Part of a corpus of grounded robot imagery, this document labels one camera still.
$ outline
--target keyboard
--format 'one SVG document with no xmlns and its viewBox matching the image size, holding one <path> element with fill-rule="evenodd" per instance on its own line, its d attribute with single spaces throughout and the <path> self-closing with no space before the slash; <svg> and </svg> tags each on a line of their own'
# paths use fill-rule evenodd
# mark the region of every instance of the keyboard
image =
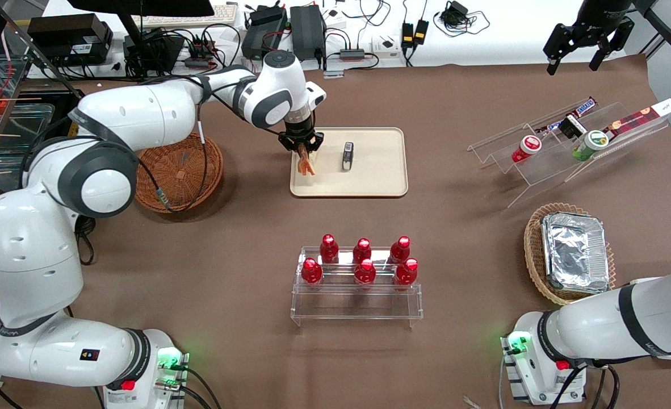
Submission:
<svg viewBox="0 0 671 409">
<path fill-rule="evenodd" d="M 144 28 L 187 28 L 206 27 L 214 23 L 234 24 L 237 19 L 237 5 L 212 5 L 211 16 L 144 16 Z M 139 25 L 139 16 L 133 16 Z"/>
</svg>

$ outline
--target foil container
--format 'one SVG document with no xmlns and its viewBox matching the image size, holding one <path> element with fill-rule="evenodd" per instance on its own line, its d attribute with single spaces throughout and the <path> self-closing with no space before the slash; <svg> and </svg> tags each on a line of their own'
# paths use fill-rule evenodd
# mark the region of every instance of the foil container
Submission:
<svg viewBox="0 0 671 409">
<path fill-rule="evenodd" d="M 543 217 L 543 244 L 548 284 L 556 290 L 598 294 L 609 289 L 603 223 L 568 212 Z"/>
</svg>

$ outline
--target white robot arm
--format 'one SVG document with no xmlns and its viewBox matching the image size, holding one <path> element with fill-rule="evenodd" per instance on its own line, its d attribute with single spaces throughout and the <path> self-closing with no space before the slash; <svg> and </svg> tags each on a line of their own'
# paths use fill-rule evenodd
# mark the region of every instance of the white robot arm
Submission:
<svg viewBox="0 0 671 409">
<path fill-rule="evenodd" d="M 62 311 L 83 289 L 76 218 L 123 212 L 136 191 L 133 151 L 185 139 L 197 104 L 222 101 L 260 128 L 284 119 L 281 142 L 315 150 L 312 111 L 324 99 L 285 51 L 266 55 L 257 78 L 231 66 L 84 97 L 69 114 L 81 126 L 78 137 L 43 143 L 27 165 L 24 188 L 0 196 L 0 375 L 105 386 L 109 408 L 165 408 L 170 393 L 154 386 L 174 379 L 162 365 L 179 364 L 181 353 L 164 332 L 115 328 Z"/>
<path fill-rule="evenodd" d="M 551 404 L 575 368 L 639 357 L 671 360 L 671 274 L 639 279 L 561 309 L 529 312 L 507 336 L 509 354 L 532 404 Z M 585 376 L 561 403 L 579 402 Z"/>
</svg>

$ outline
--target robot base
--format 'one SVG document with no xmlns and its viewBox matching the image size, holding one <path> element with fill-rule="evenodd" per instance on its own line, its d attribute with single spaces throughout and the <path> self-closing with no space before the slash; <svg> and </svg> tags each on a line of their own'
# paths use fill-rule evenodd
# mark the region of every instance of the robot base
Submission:
<svg viewBox="0 0 671 409">
<path fill-rule="evenodd" d="M 151 356 L 144 374 L 136 381 L 136 386 L 131 391 L 112 391 L 104 387 L 103 398 L 106 409 L 167 409 L 172 397 L 179 395 L 155 388 L 154 383 L 162 379 L 177 380 L 177 371 L 162 369 L 160 364 L 184 363 L 182 352 L 175 348 L 169 336 L 159 329 L 144 329 L 144 334 L 151 342 Z"/>
<path fill-rule="evenodd" d="M 511 356 L 532 404 L 552 404 L 560 393 L 563 382 L 572 372 L 572 369 L 559 370 L 540 346 L 538 320 L 542 315 L 540 312 L 528 312 L 521 316 L 514 331 L 507 336 L 511 347 L 523 351 Z M 572 381 L 560 398 L 560 403 L 582 401 L 585 371 L 587 370 L 581 371 Z"/>
</svg>

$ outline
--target beige tray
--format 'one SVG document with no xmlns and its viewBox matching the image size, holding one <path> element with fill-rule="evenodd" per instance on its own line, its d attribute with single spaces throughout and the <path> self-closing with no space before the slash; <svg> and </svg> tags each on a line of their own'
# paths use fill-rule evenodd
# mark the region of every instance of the beige tray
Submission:
<svg viewBox="0 0 671 409">
<path fill-rule="evenodd" d="M 298 197 L 400 197 L 409 190 L 404 133 L 392 127 L 317 128 L 323 144 L 314 158 L 315 176 L 297 172 L 292 153 L 291 192 Z M 353 142 L 351 170 L 342 168 L 343 146 Z"/>
</svg>

